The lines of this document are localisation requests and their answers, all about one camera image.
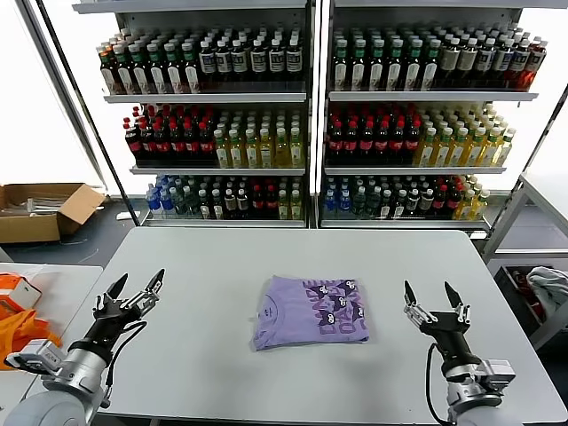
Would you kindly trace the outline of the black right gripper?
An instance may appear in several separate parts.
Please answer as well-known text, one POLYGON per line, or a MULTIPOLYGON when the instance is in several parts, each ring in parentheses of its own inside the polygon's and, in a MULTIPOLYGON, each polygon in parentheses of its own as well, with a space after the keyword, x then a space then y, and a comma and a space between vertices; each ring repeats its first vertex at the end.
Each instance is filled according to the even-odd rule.
POLYGON ((462 301, 449 282, 445 282, 445 291, 453 312, 431 313, 417 303, 408 280, 404 281, 404 289, 404 313, 423 334, 434 338, 443 359, 443 374, 456 367, 481 363, 481 359, 470 351, 465 340, 470 323, 470 306, 462 301))

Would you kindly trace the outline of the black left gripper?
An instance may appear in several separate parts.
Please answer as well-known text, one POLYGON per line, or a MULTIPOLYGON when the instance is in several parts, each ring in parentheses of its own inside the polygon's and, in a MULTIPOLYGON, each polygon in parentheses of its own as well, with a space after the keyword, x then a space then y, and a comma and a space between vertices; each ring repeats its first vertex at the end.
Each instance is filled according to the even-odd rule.
POLYGON ((126 302, 120 295, 128 274, 112 282, 102 296, 97 296, 93 308, 94 323, 83 339, 74 341, 69 350, 85 350, 98 356, 111 356, 120 334, 130 323, 148 314, 160 300, 165 270, 159 270, 146 287, 126 302))

